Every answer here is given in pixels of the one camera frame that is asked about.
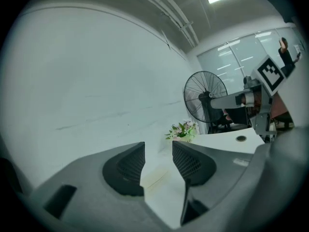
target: white desk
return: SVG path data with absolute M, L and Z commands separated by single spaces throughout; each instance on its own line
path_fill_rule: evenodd
M 238 142 L 238 136 L 245 136 Z M 251 153 L 264 144 L 252 128 L 209 135 L 197 135 L 193 144 L 234 152 Z M 172 159 L 172 143 L 157 158 L 147 159 L 141 175 L 140 185 L 144 187 L 145 201 L 151 209 L 172 229 L 180 227 L 183 209 L 185 183 Z

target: ceiling pipe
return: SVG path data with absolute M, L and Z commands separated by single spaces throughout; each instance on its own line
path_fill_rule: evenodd
M 176 12 L 181 16 L 181 18 L 184 20 L 185 24 L 188 24 L 189 21 L 188 21 L 187 17 L 185 16 L 185 14 L 181 10 L 181 8 L 179 8 L 179 6 L 175 3 L 175 1 L 174 0 L 167 0 L 167 1 L 171 4 L 173 9 L 175 9 Z M 189 25 L 189 29 L 190 29 L 190 31 L 191 31 L 191 33 L 192 33 L 196 43 L 199 44 L 199 40 L 197 38 L 197 35 L 195 34 L 194 29 L 193 29 L 193 27 L 191 25 Z
M 186 30 L 186 25 L 183 25 L 183 23 L 179 20 L 179 18 L 175 15 L 175 13 L 162 2 L 162 0 L 148 0 L 150 3 L 155 5 L 158 9 L 160 9 L 165 15 L 167 15 L 171 21 L 179 28 L 179 30 L 183 33 L 183 35 L 186 37 L 188 42 L 190 43 L 191 47 L 195 47 L 195 43 L 191 38 L 191 35 Z

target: fan grille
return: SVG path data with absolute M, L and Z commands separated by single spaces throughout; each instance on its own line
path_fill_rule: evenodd
M 215 74 L 207 71 L 190 76 L 185 84 L 183 97 L 192 116 L 202 122 L 215 122 L 223 116 L 221 109 L 213 109 L 211 99 L 227 95 L 224 83 Z

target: flower bouquet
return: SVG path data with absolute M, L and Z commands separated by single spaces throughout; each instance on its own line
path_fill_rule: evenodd
M 183 124 L 179 123 L 178 126 L 172 125 L 172 130 L 169 130 L 169 134 L 166 139 L 171 141 L 185 141 L 191 142 L 195 135 L 199 134 L 198 124 L 191 120 L 185 120 Z

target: black fan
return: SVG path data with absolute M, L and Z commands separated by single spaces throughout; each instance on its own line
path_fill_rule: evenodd
M 221 109 L 211 107 L 211 100 L 226 96 L 227 91 L 221 79 L 211 72 L 196 72 L 185 84 L 184 102 L 192 114 L 199 121 L 213 123 L 223 117 Z

